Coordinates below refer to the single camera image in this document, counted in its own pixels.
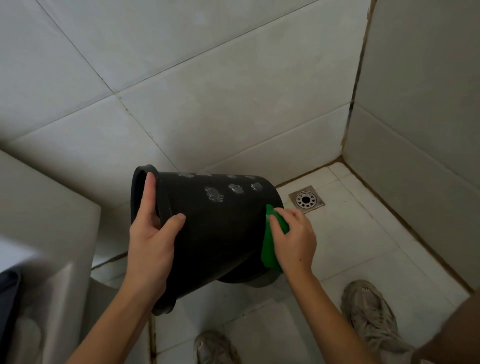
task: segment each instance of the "shoe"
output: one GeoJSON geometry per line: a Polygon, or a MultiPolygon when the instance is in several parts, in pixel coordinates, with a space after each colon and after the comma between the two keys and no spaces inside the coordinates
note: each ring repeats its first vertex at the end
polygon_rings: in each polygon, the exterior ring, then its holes
{"type": "Polygon", "coordinates": [[[216,330],[205,331],[193,344],[195,364],[241,364],[237,349],[230,340],[216,330]]]}
{"type": "Polygon", "coordinates": [[[349,283],[343,291],[340,308],[343,317],[372,352],[382,349],[404,353],[415,349],[402,340],[392,309],[370,282],[349,283]]]}

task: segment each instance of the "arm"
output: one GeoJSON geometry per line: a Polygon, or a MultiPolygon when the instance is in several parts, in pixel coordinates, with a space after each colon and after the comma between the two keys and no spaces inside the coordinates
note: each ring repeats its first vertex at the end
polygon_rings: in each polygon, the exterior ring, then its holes
{"type": "Polygon", "coordinates": [[[173,244],[185,216],[160,228],[155,214],[155,178],[148,173],[137,217],[130,228],[127,272],[117,295],[67,364],[119,364],[138,340],[155,302],[165,292],[173,244]]]}
{"type": "Polygon", "coordinates": [[[275,210],[290,227],[284,234],[277,219],[270,216],[275,254],[325,361],[329,364],[379,364],[312,273],[317,242],[309,220],[297,209],[275,210]]]}

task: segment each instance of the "person's left hand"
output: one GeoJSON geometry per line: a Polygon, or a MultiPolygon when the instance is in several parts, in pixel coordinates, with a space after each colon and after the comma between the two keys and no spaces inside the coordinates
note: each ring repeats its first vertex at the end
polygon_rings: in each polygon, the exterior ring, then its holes
{"type": "Polygon", "coordinates": [[[127,273],[122,287],[155,303],[167,287],[174,241],[185,222],[184,214],[169,218],[162,228],[155,213],[155,177],[148,173],[137,217],[130,227],[127,273]]]}

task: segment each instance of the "green sponge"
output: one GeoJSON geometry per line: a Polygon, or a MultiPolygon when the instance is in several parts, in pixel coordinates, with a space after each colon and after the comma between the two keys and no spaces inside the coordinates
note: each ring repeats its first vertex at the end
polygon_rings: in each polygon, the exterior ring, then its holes
{"type": "Polygon", "coordinates": [[[282,267],[278,263],[275,255],[275,246],[273,244],[273,236],[272,236],[272,229],[270,228],[270,220],[268,217],[270,215],[274,215],[280,224],[280,227],[284,234],[290,231],[288,224],[285,222],[283,217],[280,216],[278,212],[273,210],[272,205],[266,206],[266,222],[265,222],[265,235],[264,235],[264,244],[262,246],[262,262],[265,267],[270,268],[272,270],[276,270],[277,272],[283,273],[282,267]]]}

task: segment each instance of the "forearm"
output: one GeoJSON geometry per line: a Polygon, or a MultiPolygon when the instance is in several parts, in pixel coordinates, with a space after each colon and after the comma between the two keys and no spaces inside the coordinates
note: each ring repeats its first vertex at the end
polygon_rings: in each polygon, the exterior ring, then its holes
{"type": "Polygon", "coordinates": [[[287,275],[287,279],[327,363],[380,363],[343,319],[312,273],[287,275]]]}
{"type": "Polygon", "coordinates": [[[148,300],[120,288],[67,364],[123,363],[142,332],[150,310],[148,300]]]}

